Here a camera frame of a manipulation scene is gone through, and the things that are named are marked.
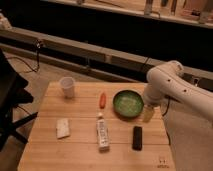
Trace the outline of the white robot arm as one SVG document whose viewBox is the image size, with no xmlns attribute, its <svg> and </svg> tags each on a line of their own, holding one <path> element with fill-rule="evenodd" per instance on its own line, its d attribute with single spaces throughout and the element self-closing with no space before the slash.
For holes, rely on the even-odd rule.
<svg viewBox="0 0 213 171">
<path fill-rule="evenodd" d="M 144 103 L 157 107 L 168 95 L 213 122 L 213 93 L 183 80 L 183 74 L 183 65 L 176 60 L 151 68 L 147 72 L 148 84 L 142 94 Z"/>
</svg>

